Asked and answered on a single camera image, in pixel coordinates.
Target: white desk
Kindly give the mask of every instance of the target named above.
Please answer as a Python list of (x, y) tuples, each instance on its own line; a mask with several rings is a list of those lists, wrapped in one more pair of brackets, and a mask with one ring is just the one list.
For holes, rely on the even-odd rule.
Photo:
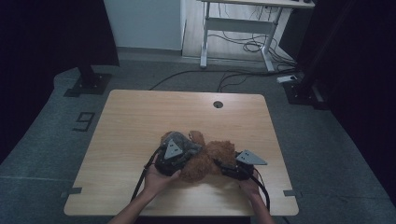
[[(204, 28), (204, 42), (201, 50), (201, 67), (206, 68), (207, 61), (207, 32), (209, 30), (214, 31), (228, 31), (228, 32), (239, 32), (239, 33), (252, 33), (268, 35), (265, 41), (264, 48), (262, 48), (262, 57), (264, 58), (265, 65), (269, 72), (274, 72), (275, 69), (271, 62), (271, 55), (269, 54), (269, 48), (274, 38), (276, 27), (279, 21), (280, 14), (284, 7), (294, 8), (313, 8), (315, 4), (311, 1), (305, 3), (303, 0), (299, 2), (291, 0), (200, 0), (207, 3), (205, 13), (205, 28)], [(268, 7), (279, 7), (276, 13), (276, 18), (273, 21), (247, 21), (247, 20), (236, 20), (236, 19), (225, 19), (225, 18), (212, 18), (209, 16), (210, 3), (225, 3), (225, 4), (240, 4), (240, 5), (255, 5), (255, 6), (268, 6)]]

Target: wrist strap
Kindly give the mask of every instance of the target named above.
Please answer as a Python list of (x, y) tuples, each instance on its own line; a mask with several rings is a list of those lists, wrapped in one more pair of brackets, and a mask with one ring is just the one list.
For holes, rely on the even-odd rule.
[(132, 195), (132, 199), (131, 201), (136, 197), (137, 192), (140, 189), (140, 186), (142, 185), (143, 179), (146, 176), (146, 173), (148, 172), (148, 169), (150, 167), (150, 165), (152, 164), (152, 161), (154, 161), (154, 157), (155, 155), (162, 149), (162, 147), (158, 147), (157, 150), (155, 150), (154, 154), (152, 154), (152, 156), (149, 158), (148, 163), (146, 163), (146, 165), (144, 166), (145, 168), (142, 171), (142, 174), (140, 175), (139, 181), (137, 182), (136, 187), (134, 188), (134, 194)]
[(245, 170), (244, 168), (242, 168), (242, 167), (239, 167), (239, 168), (243, 172), (245, 172), (247, 175), (249, 175), (250, 179), (252, 179), (260, 187), (260, 189), (262, 190), (262, 192), (265, 195), (265, 205), (266, 205), (266, 207), (268, 209), (268, 212), (269, 212), (270, 211), (270, 195), (268, 194), (268, 191), (265, 188), (264, 184), (262, 184), (253, 174), (248, 173), (248, 171)]

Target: desk leg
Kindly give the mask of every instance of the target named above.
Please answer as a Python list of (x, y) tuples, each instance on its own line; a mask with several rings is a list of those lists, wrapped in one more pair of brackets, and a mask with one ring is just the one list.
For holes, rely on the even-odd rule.
[(276, 31), (277, 24), (279, 22), (280, 14), (282, 13), (282, 9), (283, 9), (283, 7), (280, 7), (278, 9), (277, 14), (276, 14), (276, 18), (274, 19), (273, 25), (271, 27), (271, 32), (270, 32), (268, 38), (265, 41), (264, 48), (262, 49), (262, 57), (264, 58), (265, 65), (267, 66), (268, 72), (275, 72), (275, 69), (274, 69), (274, 67), (272, 65), (272, 62), (271, 62), (272, 57), (271, 57), (271, 55), (269, 53), (269, 49), (271, 47), (271, 42), (272, 42), (272, 40), (274, 38), (274, 34), (275, 34), (275, 31)]
[(207, 3), (206, 6), (206, 15), (205, 15), (205, 26), (204, 26), (204, 42), (202, 43), (201, 49), (201, 68), (206, 68), (206, 60), (207, 60), (207, 22), (209, 21), (209, 9), (210, 3)]

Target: gray carpet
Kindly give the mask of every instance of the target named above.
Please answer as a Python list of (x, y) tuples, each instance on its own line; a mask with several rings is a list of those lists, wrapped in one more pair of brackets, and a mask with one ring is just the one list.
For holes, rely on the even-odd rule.
[[(229, 69), (236, 67), (207, 68)], [(113, 75), (106, 92), (64, 97), (79, 73), (72, 69), (58, 75), (48, 103), (1, 164), (0, 223), (107, 223), (110, 217), (68, 217), (63, 210), (109, 92), (148, 90), (172, 74), (199, 68), (195, 63), (120, 61), (120, 68), (98, 66), (95, 70)], [(155, 90), (214, 92), (222, 75), (184, 74)], [(297, 216), (287, 217), (289, 223), (396, 222), (396, 209), (388, 195), (330, 111), (290, 105), (276, 76), (250, 77), (224, 91), (263, 94), (267, 101), (300, 208)], [(73, 131), (86, 125), (76, 122), (81, 112), (95, 113), (87, 132)], [(287, 223), (283, 217), (275, 220)]]

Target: forearm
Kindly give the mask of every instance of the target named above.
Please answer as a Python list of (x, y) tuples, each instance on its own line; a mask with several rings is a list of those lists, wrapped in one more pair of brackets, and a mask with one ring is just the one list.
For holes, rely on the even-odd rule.
[(155, 195), (142, 191), (122, 211), (120, 211), (108, 224), (130, 224), (139, 217), (143, 208), (154, 199)]
[(259, 224), (275, 224), (260, 194), (252, 195), (249, 199)]

